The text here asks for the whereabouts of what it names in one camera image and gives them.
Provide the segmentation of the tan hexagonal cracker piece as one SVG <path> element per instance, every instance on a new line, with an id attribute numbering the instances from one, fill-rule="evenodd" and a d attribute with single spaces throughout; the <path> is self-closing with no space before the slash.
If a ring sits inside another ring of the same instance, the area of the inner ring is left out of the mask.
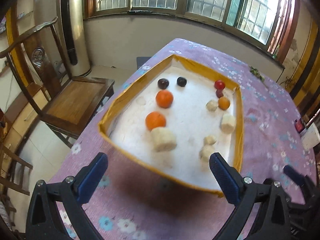
<path id="1" fill-rule="evenodd" d="M 214 145 L 217 142 L 217 139 L 214 135 L 208 135 L 204 137 L 204 145 Z"/>

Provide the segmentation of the small yellow-orange fruit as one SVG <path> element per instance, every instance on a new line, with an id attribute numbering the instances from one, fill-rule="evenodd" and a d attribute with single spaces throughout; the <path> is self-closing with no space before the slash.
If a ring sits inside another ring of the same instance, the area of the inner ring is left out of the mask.
<path id="1" fill-rule="evenodd" d="M 230 100 L 225 97 L 225 96 L 222 96 L 218 99 L 218 107 L 221 109 L 221 110 L 224 110 L 226 111 L 227 109 L 229 109 L 230 107 Z"/>

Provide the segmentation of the cream round slice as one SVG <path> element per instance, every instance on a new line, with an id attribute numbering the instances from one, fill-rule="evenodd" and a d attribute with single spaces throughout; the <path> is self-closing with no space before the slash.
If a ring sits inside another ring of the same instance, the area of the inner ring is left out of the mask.
<path id="1" fill-rule="evenodd" d="M 218 106 L 219 106 L 219 104 L 218 104 L 217 101 L 215 101 L 215 100 L 210 100 L 210 101 L 208 101 L 207 104 L 206 104 L 206 109 L 207 109 L 208 111 L 210 111 L 210 112 L 214 112 L 214 111 L 217 110 Z"/>

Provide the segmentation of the red-brown jujube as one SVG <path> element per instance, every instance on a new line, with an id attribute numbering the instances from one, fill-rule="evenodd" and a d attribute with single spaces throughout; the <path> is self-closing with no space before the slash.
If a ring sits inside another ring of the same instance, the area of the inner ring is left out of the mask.
<path id="1" fill-rule="evenodd" d="M 216 96 L 217 96 L 218 98 L 223 97 L 223 96 L 224 96 L 223 90 L 222 90 L 222 89 L 217 89 L 217 90 L 216 90 Z"/>

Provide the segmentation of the red cherry tomato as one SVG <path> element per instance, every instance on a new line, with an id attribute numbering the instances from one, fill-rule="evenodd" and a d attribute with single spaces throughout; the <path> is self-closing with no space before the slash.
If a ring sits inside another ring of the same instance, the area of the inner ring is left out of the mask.
<path id="1" fill-rule="evenodd" d="M 222 81 L 222 80 L 216 80 L 215 83 L 214 83 L 214 87 L 217 89 L 217 90 L 224 90 L 226 85 L 225 83 Z"/>

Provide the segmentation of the large cream banana chunk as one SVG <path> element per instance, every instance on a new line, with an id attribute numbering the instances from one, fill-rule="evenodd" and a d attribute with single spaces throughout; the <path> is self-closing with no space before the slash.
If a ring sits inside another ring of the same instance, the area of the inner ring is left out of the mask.
<path id="1" fill-rule="evenodd" d="M 176 135 L 166 127 L 156 127 L 151 131 L 153 149 L 157 152 L 171 151 L 177 146 Z"/>

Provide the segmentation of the small dark grape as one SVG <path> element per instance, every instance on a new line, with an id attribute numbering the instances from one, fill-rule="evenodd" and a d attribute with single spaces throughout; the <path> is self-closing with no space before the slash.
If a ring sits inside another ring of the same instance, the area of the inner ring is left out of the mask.
<path id="1" fill-rule="evenodd" d="M 184 77 L 178 77 L 177 78 L 177 85 L 180 86 L 180 87 L 185 87 L 187 84 L 187 79 L 184 78 Z"/>

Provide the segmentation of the dark plum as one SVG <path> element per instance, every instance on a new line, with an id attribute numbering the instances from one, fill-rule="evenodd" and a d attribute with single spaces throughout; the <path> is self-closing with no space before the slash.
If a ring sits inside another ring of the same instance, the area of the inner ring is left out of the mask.
<path id="1" fill-rule="evenodd" d="M 159 79 L 157 81 L 157 85 L 159 87 L 159 89 L 167 89 L 167 87 L 169 86 L 169 80 L 165 79 L 165 78 L 162 78 L 162 79 Z"/>

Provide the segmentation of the red black small box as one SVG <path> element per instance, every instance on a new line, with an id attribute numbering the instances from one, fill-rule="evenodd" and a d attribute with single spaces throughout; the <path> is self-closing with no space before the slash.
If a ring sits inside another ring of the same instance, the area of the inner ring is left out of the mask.
<path id="1" fill-rule="evenodd" d="M 305 129 L 305 122 L 302 118 L 295 120 L 295 128 L 298 133 L 301 133 Z"/>

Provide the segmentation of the cream block in tray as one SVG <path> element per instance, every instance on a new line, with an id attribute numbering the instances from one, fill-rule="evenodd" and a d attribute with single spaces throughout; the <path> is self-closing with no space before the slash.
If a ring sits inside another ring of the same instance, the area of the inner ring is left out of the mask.
<path id="1" fill-rule="evenodd" d="M 221 120 L 220 128 L 224 133 L 231 134 L 236 127 L 236 118 L 228 113 L 224 114 Z"/>

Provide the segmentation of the green leafy stems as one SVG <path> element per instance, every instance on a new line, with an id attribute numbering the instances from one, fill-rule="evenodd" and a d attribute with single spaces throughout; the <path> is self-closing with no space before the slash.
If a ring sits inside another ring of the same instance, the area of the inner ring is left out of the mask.
<path id="1" fill-rule="evenodd" d="M 249 71 L 252 75 L 254 75 L 258 80 L 261 81 L 261 83 L 268 88 L 268 86 L 265 84 L 265 77 L 262 76 L 257 68 L 254 68 L 252 66 L 249 66 Z"/>

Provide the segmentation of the dark wooden chair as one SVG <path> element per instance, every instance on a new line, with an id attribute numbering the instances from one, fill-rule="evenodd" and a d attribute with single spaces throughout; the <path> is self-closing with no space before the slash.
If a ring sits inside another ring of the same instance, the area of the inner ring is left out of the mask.
<path id="1" fill-rule="evenodd" d="M 73 76 L 66 65 L 67 59 L 54 24 L 57 18 L 32 27 L 21 34 L 6 50 L 1 51 L 1 58 L 6 58 L 20 89 L 31 104 L 39 119 L 44 122 L 57 137 L 68 147 L 72 147 L 70 138 L 78 139 L 89 124 L 97 109 L 102 106 L 104 98 L 114 94 L 113 79 Z M 48 59 L 40 40 L 40 31 L 49 28 L 61 56 L 68 79 L 61 83 L 57 73 Z M 33 96 L 23 84 L 17 67 L 12 61 L 12 51 L 22 44 L 31 64 L 48 92 L 48 103 L 40 108 Z"/>

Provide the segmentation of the far orange tangerine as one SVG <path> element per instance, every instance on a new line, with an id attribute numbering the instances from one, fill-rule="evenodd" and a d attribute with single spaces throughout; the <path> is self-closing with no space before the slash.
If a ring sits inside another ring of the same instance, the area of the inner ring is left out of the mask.
<path id="1" fill-rule="evenodd" d="M 161 90 L 157 93 L 156 97 L 156 103 L 161 108 L 169 108 L 171 107 L 174 97 L 173 94 L 168 90 Z"/>

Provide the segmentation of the dark stool behind table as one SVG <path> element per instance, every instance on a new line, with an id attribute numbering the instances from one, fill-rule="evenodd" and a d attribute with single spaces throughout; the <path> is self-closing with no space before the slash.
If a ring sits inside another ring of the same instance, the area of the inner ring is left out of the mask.
<path id="1" fill-rule="evenodd" d="M 150 59 L 150 57 L 148 57 L 148 56 L 139 56 L 139 57 L 136 57 L 137 69 L 139 69 L 140 67 L 142 67 L 149 59 Z"/>

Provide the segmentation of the gold tower air conditioner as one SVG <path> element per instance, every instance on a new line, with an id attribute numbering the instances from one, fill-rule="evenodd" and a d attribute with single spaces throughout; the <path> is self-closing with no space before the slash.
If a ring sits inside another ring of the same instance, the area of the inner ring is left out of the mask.
<path id="1" fill-rule="evenodd" d="M 91 72 L 88 58 L 82 0 L 56 0 L 60 40 L 73 76 Z"/>

